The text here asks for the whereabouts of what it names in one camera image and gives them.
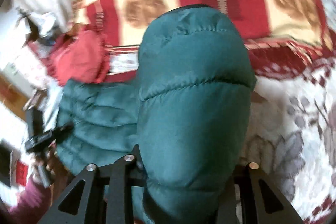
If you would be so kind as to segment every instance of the puffy quilted fabric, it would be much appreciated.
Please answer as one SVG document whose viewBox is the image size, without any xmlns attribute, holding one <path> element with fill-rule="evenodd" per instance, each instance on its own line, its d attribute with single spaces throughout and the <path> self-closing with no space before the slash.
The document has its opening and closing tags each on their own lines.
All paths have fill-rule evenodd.
<svg viewBox="0 0 336 224">
<path fill-rule="evenodd" d="M 73 120 L 75 130 L 58 142 L 59 155 L 78 173 L 139 143 L 148 181 L 145 194 L 133 189 L 135 216 L 204 223 L 237 162 L 254 85 L 243 41 L 226 15 L 208 7 L 171 11 L 144 34 L 136 82 L 66 85 L 58 120 Z"/>
<path fill-rule="evenodd" d="M 138 99 L 132 83 L 83 84 L 69 80 L 57 125 L 74 123 L 65 140 L 56 140 L 64 165 L 78 174 L 85 165 L 110 164 L 137 144 Z"/>
</svg>

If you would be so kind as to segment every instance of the bed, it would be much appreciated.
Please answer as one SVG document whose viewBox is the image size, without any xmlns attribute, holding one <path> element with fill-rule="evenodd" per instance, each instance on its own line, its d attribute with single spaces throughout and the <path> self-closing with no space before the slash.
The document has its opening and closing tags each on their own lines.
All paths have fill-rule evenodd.
<svg viewBox="0 0 336 224">
<path fill-rule="evenodd" d="M 125 81 L 149 23 L 196 3 L 230 17 L 258 79 L 240 164 L 258 163 L 305 223 L 324 223 L 336 204 L 335 0 L 74 0 L 68 34 L 103 35 L 105 81 Z"/>
</svg>

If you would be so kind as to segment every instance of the silver screw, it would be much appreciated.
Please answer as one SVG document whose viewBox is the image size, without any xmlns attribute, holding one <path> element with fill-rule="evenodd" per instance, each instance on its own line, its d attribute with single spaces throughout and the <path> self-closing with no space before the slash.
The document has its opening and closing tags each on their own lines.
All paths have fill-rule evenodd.
<svg viewBox="0 0 336 224">
<path fill-rule="evenodd" d="M 259 168 L 259 165 L 255 162 L 250 162 L 249 167 L 253 170 L 257 170 Z"/>
<path fill-rule="evenodd" d="M 86 167 L 86 170 L 88 171 L 93 171 L 96 169 L 96 165 L 95 164 L 89 164 L 87 167 Z"/>
<path fill-rule="evenodd" d="M 135 159 L 134 155 L 128 154 L 124 157 L 125 161 L 133 161 Z"/>
</svg>

